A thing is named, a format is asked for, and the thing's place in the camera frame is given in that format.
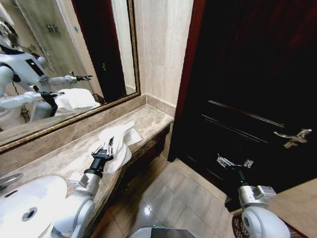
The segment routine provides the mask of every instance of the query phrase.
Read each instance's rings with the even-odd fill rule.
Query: mirror
[[[0,0],[0,146],[140,94],[132,6]]]

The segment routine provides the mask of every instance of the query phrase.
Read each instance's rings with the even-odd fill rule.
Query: vanity counter
[[[58,175],[67,182],[67,195],[71,194],[73,188],[67,179],[73,172],[83,172],[85,169],[89,168],[93,158],[88,149],[93,143],[99,140],[99,133],[105,128],[123,125],[130,121],[134,121],[134,128],[141,136],[142,141],[129,146],[132,152],[132,159],[125,166],[121,167],[113,174],[104,173],[104,176],[100,181],[99,190],[94,199],[96,209],[92,221],[95,220],[96,216],[100,213],[110,195],[115,190],[127,167],[142,155],[142,151],[146,151],[150,148],[151,144],[153,145],[155,143],[153,140],[157,135],[162,131],[167,130],[169,125],[173,122],[172,117],[146,104],[7,174],[8,176],[16,173],[23,173],[23,178],[6,188],[3,192],[8,192],[15,187],[43,176]]]

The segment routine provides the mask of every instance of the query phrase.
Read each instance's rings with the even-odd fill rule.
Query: silver door handle
[[[307,139],[305,139],[305,136],[310,134],[313,130],[312,129],[302,129],[297,135],[285,135],[278,132],[274,132],[275,135],[283,138],[288,138],[290,141],[288,141],[284,146],[285,148],[289,149],[292,146],[298,146],[296,142],[306,143]]]

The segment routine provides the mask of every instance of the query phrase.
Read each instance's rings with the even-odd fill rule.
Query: folded towel
[[[100,141],[90,146],[89,153],[95,151],[104,142],[106,142],[105,145],[108,145],[110,139],[113,137],[113,160],[106,162],[105,173],[112,174],[131,159],[132,153],[128,146],[142,140],[133,126],[134,122],[131,121],[126,125],[107,128],[99,134]]]
[[[56,116],[63,113],[81,113],[100,106],[87,89],[62,89],[59,90],[59,93],[61,92],[64,94],[55,98],[58,107]]]

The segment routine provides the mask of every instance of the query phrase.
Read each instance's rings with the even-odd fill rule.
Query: white sink
[[[0,197],[0,236],[39,237],[65,200],[67,185],[59,176],[35,179]]]

